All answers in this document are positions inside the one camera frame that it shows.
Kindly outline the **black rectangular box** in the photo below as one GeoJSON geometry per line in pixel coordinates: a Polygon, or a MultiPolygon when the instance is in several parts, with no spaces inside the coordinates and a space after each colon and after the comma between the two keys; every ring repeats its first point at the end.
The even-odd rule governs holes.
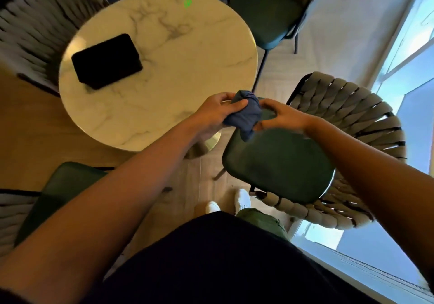
{"type": "Polygon", "coordinates": [[[127,33],[122,33],[72,55],[80,83],[99,90],[143,70],[139,53],[127,33]]]}

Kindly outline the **person's green trousers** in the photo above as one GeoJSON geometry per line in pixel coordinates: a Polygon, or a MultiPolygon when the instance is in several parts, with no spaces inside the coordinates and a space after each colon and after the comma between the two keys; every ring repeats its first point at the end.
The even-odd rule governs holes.
{"type": "Polygon", "coordinates": [[[285,228],[278,219],[256,208],[243,208],[235,216],[286,241],[289,240],[285,228]]]}

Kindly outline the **person's black shirt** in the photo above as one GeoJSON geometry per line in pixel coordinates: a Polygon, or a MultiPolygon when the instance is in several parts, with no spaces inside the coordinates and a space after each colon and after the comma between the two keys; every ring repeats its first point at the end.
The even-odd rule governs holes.
{"type": "Polygon", "coordinates": [[[80,304],[379,304],[289,241],[225,212],[138,252],[80,304]]]}

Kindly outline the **person's right hand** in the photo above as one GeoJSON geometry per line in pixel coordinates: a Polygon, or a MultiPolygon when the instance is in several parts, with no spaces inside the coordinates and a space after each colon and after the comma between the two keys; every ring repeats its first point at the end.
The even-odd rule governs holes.
{"type": "Polygon", "coordinates": [[[282,105],[282,111],[272,111],[275,115],[274,118],[259,121],[253,127],[253,130],[259,132],[272,128],[281,128],[307,135],[308,130],[315,125],[317,118],[286,104],[282,105]]]}

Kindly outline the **gold table base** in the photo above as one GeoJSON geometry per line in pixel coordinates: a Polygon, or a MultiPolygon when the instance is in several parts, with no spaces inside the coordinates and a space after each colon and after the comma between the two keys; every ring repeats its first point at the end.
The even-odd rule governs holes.
{"type": "Polygon", "coordinates": [[[209,151],[211,151],[219,142],[221,137],[221,131],[215,133],[211,138],[206,141],[199,141],[195,143],[186,153],[185,159],[196,159],[200,158],[209,151]]]}

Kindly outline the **blue cloth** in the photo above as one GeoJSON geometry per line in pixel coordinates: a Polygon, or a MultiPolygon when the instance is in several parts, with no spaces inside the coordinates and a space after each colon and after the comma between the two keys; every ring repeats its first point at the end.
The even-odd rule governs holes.
{"type": "Polygon", "coordinates": [[[257,96],[248,90],[239,90],[231,103],[237,103],[243,99],[248,101],[247,106],[225,118],[223,124],[239,130],[243,142],[248,142],[254,135],[253,127],[261,119],[262,108],[257,96]]]}

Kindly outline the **person's right white shoe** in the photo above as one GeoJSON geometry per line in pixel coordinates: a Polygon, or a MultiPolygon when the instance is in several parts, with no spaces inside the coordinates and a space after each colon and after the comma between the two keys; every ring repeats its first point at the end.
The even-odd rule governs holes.
{"type": "Polygon", "coordinates": [[[235,215],[243,209],[251,208],[251,199],[247,190],[240,188],[236,191],[234,196],[235,215]]]}

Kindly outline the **woven chair with green seat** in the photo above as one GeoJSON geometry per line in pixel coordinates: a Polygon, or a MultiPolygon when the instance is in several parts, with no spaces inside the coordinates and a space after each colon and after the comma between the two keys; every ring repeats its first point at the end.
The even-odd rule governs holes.
{"type": "Polygon", "coordinates": [[[41,191],[0,189],[0,261],[56,211],[114,169],[65,162],[41,191]]]}
{"type": "Polygon", "coordinates": [[[269,52],[283,40],[294,40],[298,53],[299,32],[314,0],[227,0],[227,4],[246,22],[257,47],[264,50],[252,87],[255,92],[269,52]]]}
{"type": "MultiPolygon", "coordinates": [[[[406,160],[402,124],[383,99],[321,72],[304,76],[287,105],[332,123],[359,141],[406,160]]],[[[348,230],[375,221],[370,210],[312,140],[271,129],[243,142],[235,130],[222,155],[226,172],[256,189],[266,205],[325,228],[348,230]]]]}
{"type": "Polygon", "coordinates": [[[19,79],[60,97],[68,44],[108,0],[12,0],[0,10],[0,61],[19,79]]]}

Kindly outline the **person's right forearm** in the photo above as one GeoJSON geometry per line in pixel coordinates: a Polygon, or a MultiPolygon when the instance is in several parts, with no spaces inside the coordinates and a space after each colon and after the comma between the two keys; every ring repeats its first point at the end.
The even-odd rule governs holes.
{"type": "Polygon", "coordinates": [[[305,134],[320,145],[434,294],[434,178],[328,121],[304,117],[305,134]]]}

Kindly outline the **glass window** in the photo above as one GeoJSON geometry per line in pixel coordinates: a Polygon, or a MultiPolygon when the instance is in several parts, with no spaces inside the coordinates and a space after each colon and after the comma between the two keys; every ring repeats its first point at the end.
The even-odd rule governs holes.
{"type": "MultiPolygon", "coordinates": [[[[412,0],[373,91],[392,106],[406,139],[407,163],[434,177],[434,0],[412,0]]],[[[334,231],[306,221],[292,242],[383,304],[434,304],[426,281],[378,222],[334,231]]]]}

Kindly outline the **person's left forearm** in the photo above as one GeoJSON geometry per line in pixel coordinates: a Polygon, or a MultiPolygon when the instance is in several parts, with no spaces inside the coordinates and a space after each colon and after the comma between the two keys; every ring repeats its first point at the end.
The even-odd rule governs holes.
{"type": "Polygon", "coordinates": [[[0,266],[0,288],[33,304],[81,301],[206,127],[196,112],[55,212],[0,266]]]}

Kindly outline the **person's left hand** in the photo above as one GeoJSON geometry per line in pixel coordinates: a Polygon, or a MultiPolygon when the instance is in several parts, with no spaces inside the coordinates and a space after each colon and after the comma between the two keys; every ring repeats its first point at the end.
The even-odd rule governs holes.
{"type": "Polygon", "coordinates": [[[194,135],[196,142],[206,141],[215,133],[224,128],[221,115],[221,104],[232,101],[235,93],[222,92],[208,97],[199,109],[187,118],[189,131],[194,135]]]}

